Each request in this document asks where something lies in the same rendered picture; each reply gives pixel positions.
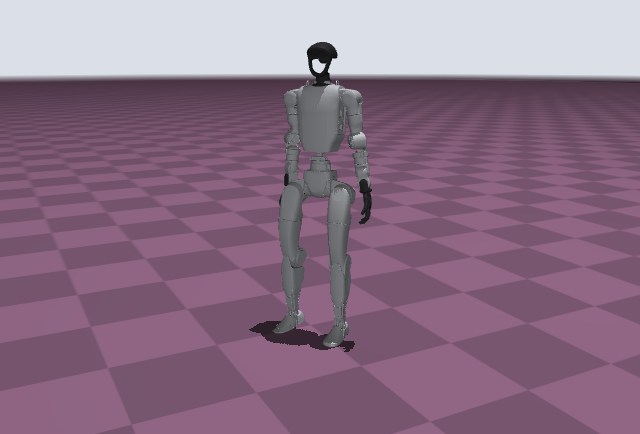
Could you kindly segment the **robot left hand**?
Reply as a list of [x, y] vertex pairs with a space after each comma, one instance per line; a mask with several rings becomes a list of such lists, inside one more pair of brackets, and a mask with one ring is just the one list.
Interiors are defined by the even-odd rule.
[[367, 222], [367, 220], [369, 220], [369, 217], [370, 217], [370, 209], [372, 205], [370, 192], [372, 191], [372, 189], [368, 188], [368, 182], [365, 179], [360, 180], [359, 185], [360, 185], [360, 193], [363, 193], [363, 200], [364, 200], [364, 208], [361, 211], [361, 215], [365, 213], [365, 217], [362, 218], [361, 221], [359, 221], [359, 224], [364, 224]]

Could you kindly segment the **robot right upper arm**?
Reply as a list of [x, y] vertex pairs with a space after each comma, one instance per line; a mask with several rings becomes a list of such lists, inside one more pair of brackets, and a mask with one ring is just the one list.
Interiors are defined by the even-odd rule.
[[284, 134], [284, 141], [290, 146], [297, 146], [301, 141], [298, 133], [298, 114], [297, 114], [297, 92], [299, 89], [288, 91], [284, 95], [284, 104], [286, 106], [287, 121], [291, 127]]

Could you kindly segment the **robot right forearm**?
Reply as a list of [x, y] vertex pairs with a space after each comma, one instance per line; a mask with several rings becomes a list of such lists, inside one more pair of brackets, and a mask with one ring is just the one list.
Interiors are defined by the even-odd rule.
[[285, 142], [286, 145], [286, 164], [285, 164], [285, 174], [289, 176], [289, 182], [295, 181], [298, 179], [297, 173], [299, 170], [298, 162], [299, 162], [299, 154], [301, 153], [301, 149], [297, 146], [290, 146]]

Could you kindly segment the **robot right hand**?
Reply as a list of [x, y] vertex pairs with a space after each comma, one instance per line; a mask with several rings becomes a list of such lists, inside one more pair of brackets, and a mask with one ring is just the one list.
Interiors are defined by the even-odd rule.
[[[288, 176], [288, 174], [285, 174], [285, 176], [284, 176], [284, 185], [287, 186], [289, 184], [288, 182], [289, 182], [289, 176]], [[282, 197], [282, 195], [281, 195], [281, 197]], [[279, 204], [281, 203], [281, 197], [280, 197], [280, 200], [279, 200]]]

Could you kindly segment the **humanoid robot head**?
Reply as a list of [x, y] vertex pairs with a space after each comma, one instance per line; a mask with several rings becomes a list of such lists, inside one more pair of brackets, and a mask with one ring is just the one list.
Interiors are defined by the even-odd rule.
[[[331, 85], [331, 84], [326, 84], [324, 82], [331, 81], [328, 73], [328, 69], [331, 64], [332, 58], [338, 57], [337, 51], [334, 48], [334, 46], [327, 42], [315, 43], [311, 47], [309, 47], [309, 49], [307, 50], [307, 56], [308, 56], [308, 64], [309, 64], [310, 72], [313, 76], [316, 77], [316, 82], [317, 82], [312, 86], [321, 87], [321, 86]], [[312, 67], [313, 59], [319, 59], [319, 62], [322, 64], [326, 63], [325, 68], [321, 73], [317, 73], [313, 70], [313, 67]]]

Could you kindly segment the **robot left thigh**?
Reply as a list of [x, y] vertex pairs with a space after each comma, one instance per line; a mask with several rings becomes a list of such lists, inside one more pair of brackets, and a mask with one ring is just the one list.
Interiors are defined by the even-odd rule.
[[347, 254], [347, 241], [351, 224], [351, 204], [356, 199], [356, 191], [347, 183], [332, 180], [328, 202], [328, 243], [329, 268], [333, 263], [344, 267]]

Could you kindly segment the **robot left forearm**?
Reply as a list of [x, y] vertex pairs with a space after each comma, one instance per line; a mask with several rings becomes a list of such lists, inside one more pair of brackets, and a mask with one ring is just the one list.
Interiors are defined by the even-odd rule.
[[[364, 134], [364, 133], [363, 133]], [[365, 135], [364, 135], [365, 136]], [[368, 164], [368, 151], [367, 151], [367, 139], [365, 136], [365, 148], [363, 150], [355, 151], [353, 154], [354, 162], [355, 162], [355, 172], [358, 177], [357, 186], [360, 188], [359, 182], [362, 179], [367, 180], [368, 188], [371, 186], [371, 181], [369, 179], [369, 164]]]

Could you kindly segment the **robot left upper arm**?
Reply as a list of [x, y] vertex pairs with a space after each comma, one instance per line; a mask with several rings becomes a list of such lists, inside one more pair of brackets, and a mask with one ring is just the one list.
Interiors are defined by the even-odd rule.
[[362, 133], [362, 96], [358, 91], [352, 89], [341, 88], [339, 92], [342, 104], [347, 107], [347, 119], [351, 134], [348, 136], [348, 145], [353, 150], [365, 148], [365, 136]]

